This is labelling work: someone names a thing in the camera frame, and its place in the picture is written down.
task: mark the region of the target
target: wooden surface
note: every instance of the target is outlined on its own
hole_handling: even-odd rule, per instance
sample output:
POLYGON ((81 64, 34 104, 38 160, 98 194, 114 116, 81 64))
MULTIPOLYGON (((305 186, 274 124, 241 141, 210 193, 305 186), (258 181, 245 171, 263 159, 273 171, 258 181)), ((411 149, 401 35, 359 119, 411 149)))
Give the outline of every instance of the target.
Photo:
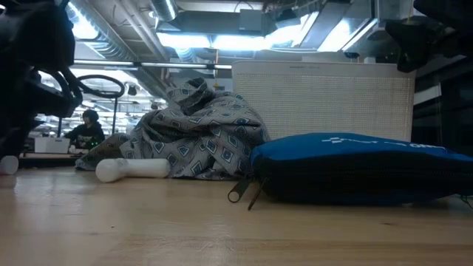
POLYGON ((227 201, 233 183, 0 177, 0 265, 473 265, 473 211, 227 201))

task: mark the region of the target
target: gray patterned fabric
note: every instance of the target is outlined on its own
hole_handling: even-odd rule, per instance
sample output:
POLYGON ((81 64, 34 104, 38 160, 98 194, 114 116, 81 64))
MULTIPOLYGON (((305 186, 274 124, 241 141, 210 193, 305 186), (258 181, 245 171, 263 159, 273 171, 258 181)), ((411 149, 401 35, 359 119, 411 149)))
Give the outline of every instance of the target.
POLYGON ((241 95, 213 92, 203 78, 167 94, 175 106, 144 115, 131 135, 112 135, 76 166, 93 170, 105 158, 164 158, 169 177, 230 180, 251 171, 251 150, 268 135, 241 95))

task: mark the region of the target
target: person sitting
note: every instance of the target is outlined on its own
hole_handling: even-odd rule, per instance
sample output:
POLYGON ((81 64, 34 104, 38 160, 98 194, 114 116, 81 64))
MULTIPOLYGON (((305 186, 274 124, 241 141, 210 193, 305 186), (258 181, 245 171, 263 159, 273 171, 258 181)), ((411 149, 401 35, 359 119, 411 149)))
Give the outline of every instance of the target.
POLYGON ((98 113, 86 110, 82 114, 84 124, 76 126, 64 136, 71 140, 76 149, 91 149, 105 140, 102 125, 98 122, 98 113))

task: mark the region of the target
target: white cylinder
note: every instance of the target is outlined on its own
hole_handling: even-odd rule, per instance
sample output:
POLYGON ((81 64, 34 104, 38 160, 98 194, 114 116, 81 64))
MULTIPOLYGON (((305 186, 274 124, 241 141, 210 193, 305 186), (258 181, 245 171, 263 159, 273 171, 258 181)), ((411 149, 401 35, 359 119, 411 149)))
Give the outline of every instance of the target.
POLYGON ((5 156, 0 160, 0 175, 11 175, 18 171, 18 158, 5 156))
POLYGON ((166 159, 105 159, 99 162, 95 173, 104 182, 114 182, 124 177, 167 177, 171 165, 166 159))

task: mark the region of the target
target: blue bag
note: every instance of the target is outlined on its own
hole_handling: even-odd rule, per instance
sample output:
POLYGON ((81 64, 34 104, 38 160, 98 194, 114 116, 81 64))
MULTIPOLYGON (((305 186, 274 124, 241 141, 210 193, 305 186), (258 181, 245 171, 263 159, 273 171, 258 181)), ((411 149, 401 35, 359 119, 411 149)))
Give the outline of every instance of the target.
MULTIPOLYGON (((473 158, 443 147, 359 134, 285 137, 256 147, 251 164, 260 190, 249 209, 261 190, 278 200, 344 205, 473 194, 473 158)), ((238 183, 228 198, 232 192, 240 198, 249 182, 238 183)))

